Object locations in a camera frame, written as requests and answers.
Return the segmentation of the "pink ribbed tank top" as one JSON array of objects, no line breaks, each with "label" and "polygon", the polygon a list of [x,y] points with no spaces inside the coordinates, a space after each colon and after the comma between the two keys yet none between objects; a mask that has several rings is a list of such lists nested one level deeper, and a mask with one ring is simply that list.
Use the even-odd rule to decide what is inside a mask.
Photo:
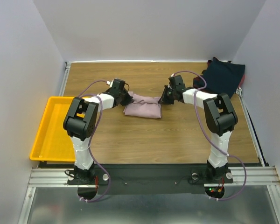
[{"label": "pink ribbed tank top", "polygon": [[134,116],[149,119],[160,119],[162,117],[160,97],[146,97],[128,92],[133,97],[133,102],[128,104],[123,113],[126,116]]}]

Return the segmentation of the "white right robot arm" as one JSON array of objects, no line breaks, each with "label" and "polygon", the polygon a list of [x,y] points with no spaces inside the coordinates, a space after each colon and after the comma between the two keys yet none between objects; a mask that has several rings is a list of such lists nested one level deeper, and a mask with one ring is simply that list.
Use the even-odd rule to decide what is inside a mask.
[{"label": "white right robot arm", "polygon": [[[186,87],[181,75],[171,75],[169,84],[159,100],[162,105],[172,105],[175,101],[194,106],[199,126],[210,143],[210,155],[206,164],[205,176],[208,181],[216,182],[224,178],[232,179],[231,171],[228,169],[228,145],[229,139],[238,117],[227,94],[210,94],[193,87]],[[211,138],[203,129],[197,107],[204,109],[205,120]]]}]

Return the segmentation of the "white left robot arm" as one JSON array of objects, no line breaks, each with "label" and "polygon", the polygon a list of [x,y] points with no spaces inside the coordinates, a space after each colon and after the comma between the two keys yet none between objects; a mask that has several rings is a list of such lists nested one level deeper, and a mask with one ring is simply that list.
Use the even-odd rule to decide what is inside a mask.
[{"label": "white left robot arm", "polygon": [[118,105],[126,106],[133,102],[128,93],[128,85],[122,79],[106,81],[109,88],[88,98],[79,94],[74,97],[63,122],[63,128],[70,137],[74,153],[74,172],[85,184],[94,180],[94,166],[97,161],[93,158],[90,144],[99,125],[102,111]]}]

